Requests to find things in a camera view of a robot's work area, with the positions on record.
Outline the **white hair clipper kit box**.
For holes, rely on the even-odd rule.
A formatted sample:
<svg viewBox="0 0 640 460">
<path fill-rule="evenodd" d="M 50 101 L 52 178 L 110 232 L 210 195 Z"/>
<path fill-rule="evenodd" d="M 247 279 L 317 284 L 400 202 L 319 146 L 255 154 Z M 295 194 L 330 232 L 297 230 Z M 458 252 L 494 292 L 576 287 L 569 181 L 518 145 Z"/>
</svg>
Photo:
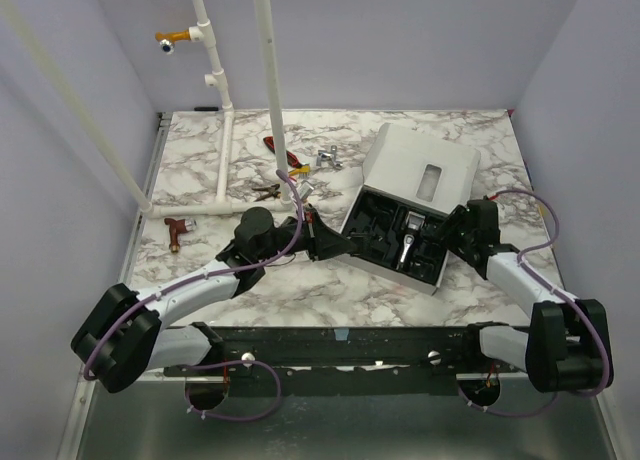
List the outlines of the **white hair clipper kit box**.
<svg viewBox="0 0 640 460">
<path fill-rule="evenodd" d="M 342 224 L 342 234 L 360 247 L 340 260 L 421 293 L 435 293 L 448 251 L 428 234 L 470 199 L 480 158 L 473 147 L 383 124 L 363 162 L 363 185 Z M 404 268 L 397 270 L 409 211 L 424 215 L 425 222 Z"/>
</svg>

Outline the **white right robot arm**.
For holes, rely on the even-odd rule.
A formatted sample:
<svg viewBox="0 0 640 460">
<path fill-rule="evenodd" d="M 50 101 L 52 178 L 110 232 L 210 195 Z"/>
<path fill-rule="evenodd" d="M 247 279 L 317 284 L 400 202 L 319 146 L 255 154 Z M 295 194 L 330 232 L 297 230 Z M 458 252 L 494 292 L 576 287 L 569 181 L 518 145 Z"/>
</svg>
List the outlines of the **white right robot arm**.
<svg viewBox="0 0 640 460">
<path fill-rule="evenodd" d="M 597 395 L 614 370 L 604 305 L 580 299 L 539 274 L 515 246 L 501 241 L 498 206 L 491 199 L 457 206 L 433 233 L 437 243 L 516 301 L 529 315 L 526 332 L 484 324 L 460 347 L 460 359 L 480 372 L 495 360 L 525 372 L 542 393 Z"/>
</svg>

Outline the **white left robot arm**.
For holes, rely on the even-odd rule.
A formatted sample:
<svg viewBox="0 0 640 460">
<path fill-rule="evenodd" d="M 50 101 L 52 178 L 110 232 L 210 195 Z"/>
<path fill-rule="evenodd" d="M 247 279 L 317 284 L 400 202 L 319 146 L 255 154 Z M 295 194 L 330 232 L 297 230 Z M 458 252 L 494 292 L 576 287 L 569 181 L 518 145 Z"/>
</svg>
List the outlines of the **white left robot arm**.
<svg viewBox="0 0 640 460">
<path fill-rule="evenodd" d="M 144 372 L 191 366 L 214 373 L 222 360 L 213 330 L 178 321 L 216 302 L 251 290 L 267 265 L 299 252 L 323 261 L 357 251 L 356 243 L 329 228 L 308 206 L 276 224 L 270 211 L 243 213 L 230 243 L 200 269 L 155 287 L 135 291 L 123 283 L 109 287 L 73 336 L 70 346 L 83 374 L 110 393 L 133 384 Z"/>
</svg>

